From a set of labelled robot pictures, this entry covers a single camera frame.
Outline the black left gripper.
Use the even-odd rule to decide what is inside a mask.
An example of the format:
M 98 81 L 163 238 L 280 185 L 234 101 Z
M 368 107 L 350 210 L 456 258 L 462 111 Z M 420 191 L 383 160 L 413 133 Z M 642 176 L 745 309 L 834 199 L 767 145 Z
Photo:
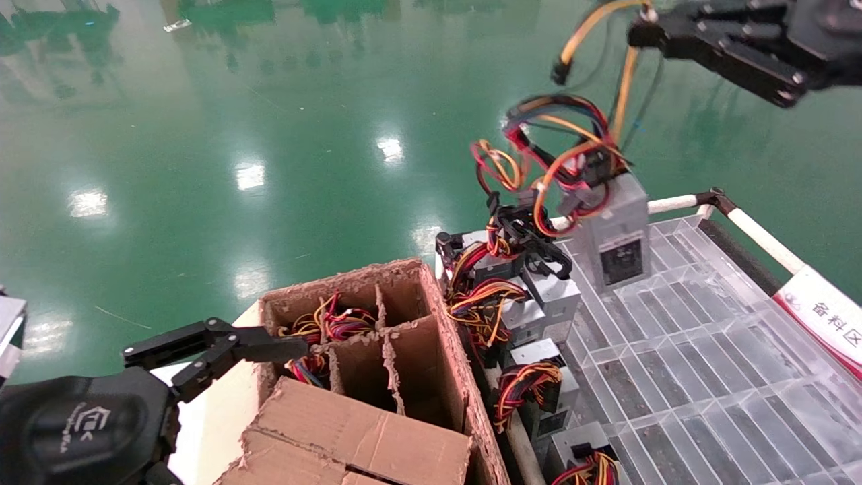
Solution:
M 240 362 L 284 364 L 308 353 L 303 337 L 209 317 L 130 344 L 116 375 L 6 386 L 2 483 L 176 484 L 166 460 L 176 449 L 177 401 L 197 399 Z M 172 389 L 140 369 L 189 358 Z

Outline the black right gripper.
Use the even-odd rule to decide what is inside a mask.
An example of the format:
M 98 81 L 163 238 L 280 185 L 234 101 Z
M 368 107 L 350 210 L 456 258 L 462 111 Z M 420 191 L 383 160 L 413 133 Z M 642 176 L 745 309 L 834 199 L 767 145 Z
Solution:
M 793 64 L 803 73 L 736 41 L 775 41 L 785 30 Z M 693 61 L 780 108 L 791 108 L 807 89 L 860 86 L 860 2 L 680 1 L 641 13 L 628 28 L 628 46 L 664 47 L 665 58 Z

